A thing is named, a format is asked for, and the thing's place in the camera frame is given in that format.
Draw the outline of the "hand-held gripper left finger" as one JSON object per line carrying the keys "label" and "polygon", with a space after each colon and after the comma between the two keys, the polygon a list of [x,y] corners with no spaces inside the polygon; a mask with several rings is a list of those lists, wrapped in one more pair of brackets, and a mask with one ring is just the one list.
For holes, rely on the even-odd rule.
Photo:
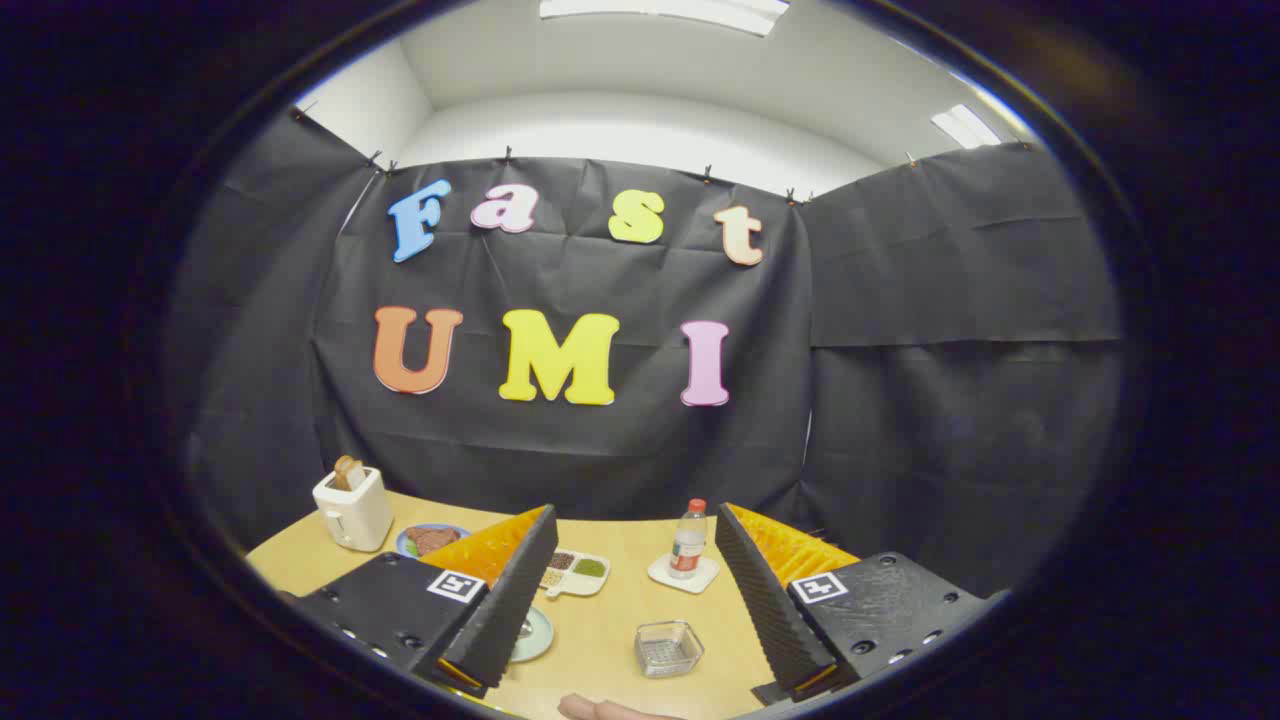
{"label": "hand-held gripper left finger", "polygon": [[353,650],[481,698],[500,684],[557,544],[545,503],[421,559],[379,553],[292,606]]}

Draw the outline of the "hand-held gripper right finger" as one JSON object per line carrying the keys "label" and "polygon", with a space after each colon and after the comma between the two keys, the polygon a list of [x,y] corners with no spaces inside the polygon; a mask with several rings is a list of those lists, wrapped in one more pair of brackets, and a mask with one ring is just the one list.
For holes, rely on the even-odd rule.
{"label": "hand-held gripper right finger", "polygon": [[841,691],[942,644],[1010,593],[973,594],[893,551],[864,559],[763,514],[722,503],[716,547],[773,682],[765,703]]}

